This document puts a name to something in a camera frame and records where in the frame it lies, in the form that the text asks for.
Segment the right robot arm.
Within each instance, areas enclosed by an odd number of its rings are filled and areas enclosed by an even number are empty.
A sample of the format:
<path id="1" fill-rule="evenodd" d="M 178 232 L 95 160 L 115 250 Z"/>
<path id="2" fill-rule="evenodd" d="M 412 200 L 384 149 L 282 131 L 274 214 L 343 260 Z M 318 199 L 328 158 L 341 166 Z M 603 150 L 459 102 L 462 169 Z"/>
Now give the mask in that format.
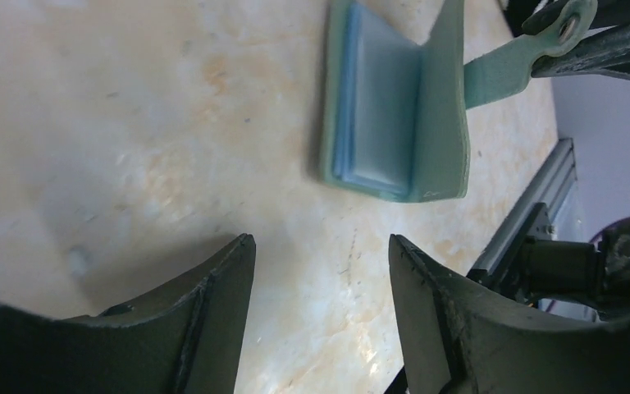
<path id="1" fill-rule="evenodd" d="M 564 55 L 540 56 L 534 77 L 597 75 L 630 81 L 630 1 L 600 1 L 587 23 L 596 33 Z M 523 243 L 516 262 L 529 293 L 593 308 L 604 319 L 630 314 L 630 218 L 605 227 L 598 244 Z"/>

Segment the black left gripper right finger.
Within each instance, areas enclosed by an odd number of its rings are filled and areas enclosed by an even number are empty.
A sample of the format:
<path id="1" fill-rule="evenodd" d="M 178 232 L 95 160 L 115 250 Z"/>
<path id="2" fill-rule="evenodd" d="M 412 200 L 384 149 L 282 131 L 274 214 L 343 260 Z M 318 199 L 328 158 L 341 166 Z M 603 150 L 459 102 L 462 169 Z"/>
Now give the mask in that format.
<path id="1" fill-rule="evenodd" d="M 608 323 L 521 305 L 389 239 L 412 393 L 630 393 L 630 317 Z"/>

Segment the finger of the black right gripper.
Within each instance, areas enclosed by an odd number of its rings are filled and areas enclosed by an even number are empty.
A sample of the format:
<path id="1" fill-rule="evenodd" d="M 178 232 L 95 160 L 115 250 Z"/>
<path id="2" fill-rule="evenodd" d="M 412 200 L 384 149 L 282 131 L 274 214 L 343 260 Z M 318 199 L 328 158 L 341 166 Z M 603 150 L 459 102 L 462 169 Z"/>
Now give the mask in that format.
<path id="1" fill-rule="evenodd" d="M 532 76 L 602 75 L 630 80 L 630 1 L 599 1 L 589 30 L 597 32 L 567 54 L 537 60 Z"/>

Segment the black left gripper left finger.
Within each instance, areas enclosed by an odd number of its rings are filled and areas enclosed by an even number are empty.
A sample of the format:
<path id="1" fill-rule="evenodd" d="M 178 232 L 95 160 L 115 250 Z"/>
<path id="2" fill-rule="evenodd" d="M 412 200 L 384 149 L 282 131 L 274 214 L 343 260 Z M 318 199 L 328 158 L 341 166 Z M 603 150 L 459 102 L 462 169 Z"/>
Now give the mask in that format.
<path id="1" fill-rule="evenodd" d="M 0 393 L 233 392 L 255 263 L 255 240 L 242 234 L 97 316 L 0 303 Z"/>

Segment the green card holder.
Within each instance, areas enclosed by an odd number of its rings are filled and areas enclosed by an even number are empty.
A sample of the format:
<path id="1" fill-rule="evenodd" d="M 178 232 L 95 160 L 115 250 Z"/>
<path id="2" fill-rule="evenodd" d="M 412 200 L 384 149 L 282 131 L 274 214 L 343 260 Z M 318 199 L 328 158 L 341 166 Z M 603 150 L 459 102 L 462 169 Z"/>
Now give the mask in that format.
<path id="1" fill-rule="evenodd" d="M 584 37 L 595 1 L 568 1 L 533 35 L 471 62 L 463 59 L 461 1 L 446 1 L 416 44 L 356 1 L 329 15 L 323 180 L 398 203 L 467 194 L 467 111 L 524 91 L 541 57 L 561 57 Z"/>

